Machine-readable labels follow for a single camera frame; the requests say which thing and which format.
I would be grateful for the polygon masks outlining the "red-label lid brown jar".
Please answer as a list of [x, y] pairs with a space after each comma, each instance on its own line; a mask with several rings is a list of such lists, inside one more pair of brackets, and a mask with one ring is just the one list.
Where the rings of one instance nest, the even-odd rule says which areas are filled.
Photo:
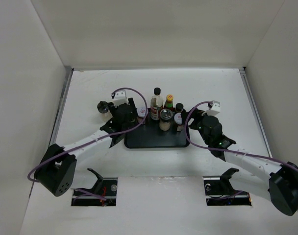
[[146, 115], [147, 109], [145, 107], [138, 107], [136, 111], [138, 115], [137, 116], [138, 123], [142, 123], [142, 125], [145, 125], [146, 119], [147, 119], [147, 115]]

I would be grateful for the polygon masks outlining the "red-label lid spice jar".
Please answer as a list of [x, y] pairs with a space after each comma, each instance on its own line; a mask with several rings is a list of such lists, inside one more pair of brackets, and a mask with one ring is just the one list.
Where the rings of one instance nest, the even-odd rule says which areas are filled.
[[176, 113], [174, 116], [174, 130], [181, 132], [184, 130], [184, 122], [181, 117], [181, 113]]

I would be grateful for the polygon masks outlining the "black-cap shaker jar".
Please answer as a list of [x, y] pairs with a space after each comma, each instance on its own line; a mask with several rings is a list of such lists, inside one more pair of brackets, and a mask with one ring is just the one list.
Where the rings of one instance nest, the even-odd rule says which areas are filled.
[[107, 122], [112, 118], [112, 115], [109, 111], [108, 103], [106, 101], [100, 101], [97, 104], [97, 110], [100, 114], [101, 119], [104, 122]]

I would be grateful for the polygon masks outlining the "small black-cap spice bottle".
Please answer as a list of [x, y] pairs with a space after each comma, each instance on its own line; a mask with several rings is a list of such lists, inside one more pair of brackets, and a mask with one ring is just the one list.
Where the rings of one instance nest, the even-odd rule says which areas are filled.
[[183, 104], [182, 103], [177, 103], [175, 105], [175, 112], [176, 113], [182, 113], [184, 110]]

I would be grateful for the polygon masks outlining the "tall black-cap sauce bottle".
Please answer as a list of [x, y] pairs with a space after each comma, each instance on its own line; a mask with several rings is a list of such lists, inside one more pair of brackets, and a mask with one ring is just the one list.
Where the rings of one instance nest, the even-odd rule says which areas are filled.
[[161, 89], [159, 87], [154, 88], [154, 95], [150, 100], [150, 117], [152, 120], [160, 119], [160, 112], [163, 108], [163, 98], [161, 97]]

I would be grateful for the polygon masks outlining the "silver-lid white powder jar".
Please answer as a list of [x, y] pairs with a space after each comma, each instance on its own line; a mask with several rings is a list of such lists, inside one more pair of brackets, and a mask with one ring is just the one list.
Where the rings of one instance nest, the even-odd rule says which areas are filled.
[[162, 131], [168, 131], [171, 127], [171, 120], [173, 118], [173, 112], [169, 109], [162, 109], [160, 112], [159, 127]]

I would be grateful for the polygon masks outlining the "yellow-cap red sauce bottle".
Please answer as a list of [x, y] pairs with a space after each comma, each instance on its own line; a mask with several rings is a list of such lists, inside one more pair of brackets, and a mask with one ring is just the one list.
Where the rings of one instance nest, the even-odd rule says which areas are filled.
[[165, 104], [164, 104], [164, 109], [169, 109], [171, 111], [174, 110], [173, 99], [174, 99], [174, 96], [172, 94], [168, 94], [166, 96], [166, 101], [165, 101]]

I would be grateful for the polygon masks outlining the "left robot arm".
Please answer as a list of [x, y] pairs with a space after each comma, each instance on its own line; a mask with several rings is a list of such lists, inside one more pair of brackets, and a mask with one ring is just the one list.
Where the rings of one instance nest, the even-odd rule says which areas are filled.
[[107, 104], [112, 117], [95, 133], [72, 144], [52, 144], [41, 162], [28, 175], [58, 197], [69, 189], [97, 195], [102, 190], [100, 175], [92, 168], [87, 173], [76, 170], [78, 163], [88, 160], [119, 143], [138, 126], [137, 111], [132, 98], [115, 98]]

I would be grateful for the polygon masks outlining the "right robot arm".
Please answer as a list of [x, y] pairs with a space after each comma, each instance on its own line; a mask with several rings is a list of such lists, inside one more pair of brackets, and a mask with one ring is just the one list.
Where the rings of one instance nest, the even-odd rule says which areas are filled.
[[298, 167], [270, 157], [251, 154], [236, 141], [223, 134], [223, 128], [215, 116], [193, 108], [185, 124], [201, 135], [204, 149], [220, 160], [233, 164], [221, 175], [219, 186], [222, 192], [245, 191], [270, 201], [287, 216], [298, 210]]

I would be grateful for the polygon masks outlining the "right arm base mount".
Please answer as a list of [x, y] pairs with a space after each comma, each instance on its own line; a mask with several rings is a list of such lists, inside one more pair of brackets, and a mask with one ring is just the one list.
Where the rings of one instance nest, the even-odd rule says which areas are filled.
[[235, 190], [229, 181], [238, 172], [230, 168], [220, 176], [203, 178], [207, 206], [251, 206], [250, 194]]

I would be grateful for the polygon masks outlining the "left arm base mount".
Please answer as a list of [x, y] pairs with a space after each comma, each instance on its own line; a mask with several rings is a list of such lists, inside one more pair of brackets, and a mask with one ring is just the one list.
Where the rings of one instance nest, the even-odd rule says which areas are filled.
[[74, 190], [71, 200], [73, 207], [114, 207], [117, 201], [118, 178], [104, 178], [91, 168], [96, 180], [91, 188]]

